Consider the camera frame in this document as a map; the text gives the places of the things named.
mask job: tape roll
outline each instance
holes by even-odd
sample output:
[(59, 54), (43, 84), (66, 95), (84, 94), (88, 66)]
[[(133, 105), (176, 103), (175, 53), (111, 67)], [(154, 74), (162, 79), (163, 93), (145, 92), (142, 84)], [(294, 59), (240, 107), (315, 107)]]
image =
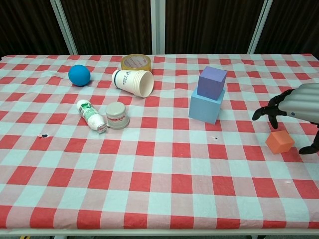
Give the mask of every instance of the tape roll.
[(121, 67), (122, 70), (144, 70), (152, 72), (151, 59), (142, 54), (131, 54), (123, 57), (121, 60)]

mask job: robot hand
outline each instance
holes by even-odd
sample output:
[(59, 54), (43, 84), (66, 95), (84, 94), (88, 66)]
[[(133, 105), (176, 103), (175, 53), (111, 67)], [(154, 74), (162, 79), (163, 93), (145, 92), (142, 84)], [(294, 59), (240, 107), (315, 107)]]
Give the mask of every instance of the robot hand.
[[(276, 116), (291, 116), (307, 120), (319, 128), (319, 83), (303, 84), (297, 89), (287, 90), (270, 99), (268, 106), (257, 109), (253, 120), (268, 115), (273, 128), (278, 128)], [(303, 147), (300, 154), (319, 152), (319, 131), (311, 146)]]

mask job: foam block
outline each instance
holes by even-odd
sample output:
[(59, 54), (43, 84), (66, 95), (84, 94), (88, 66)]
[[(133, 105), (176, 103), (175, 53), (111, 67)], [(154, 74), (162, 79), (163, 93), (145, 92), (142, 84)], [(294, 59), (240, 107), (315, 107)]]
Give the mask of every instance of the foam block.
[(198, 79), (198, 91), (200, 96), (218, 100), (223, 91), (227, 71), (206, 66)]
[(188, 117), (215, 124), (224, 95), (225, 90), (222, 90), (219, 98), (217, 100), (212, 100), (210, 98), (200, 96), (196, 88), (190, 98)]
[(270, 148), (273, 154), (288, 152), (295, 144), (294, 140), (290, 137), (287, 131), (272, 132), (266, 144)]

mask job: white paper cup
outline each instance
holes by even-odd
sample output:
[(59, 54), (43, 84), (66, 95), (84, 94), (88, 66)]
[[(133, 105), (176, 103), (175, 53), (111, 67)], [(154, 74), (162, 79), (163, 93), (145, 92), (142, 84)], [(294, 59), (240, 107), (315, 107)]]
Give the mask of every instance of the white paper cup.
[(112, 83), (119, 89), (145, 98), (153, 90), (154, 78), (149, 71), (117, 70), (112, 74)]

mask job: green label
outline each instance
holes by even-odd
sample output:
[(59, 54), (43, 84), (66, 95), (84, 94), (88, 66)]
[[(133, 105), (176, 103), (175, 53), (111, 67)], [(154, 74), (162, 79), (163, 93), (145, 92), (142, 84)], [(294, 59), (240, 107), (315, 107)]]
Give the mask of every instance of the green label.
[(83, 116), (85, 121), (88, 121), (91, 116), (98, 114), (98, 112), (90, 103), (84, 103), (81, 105), (80, 114)]

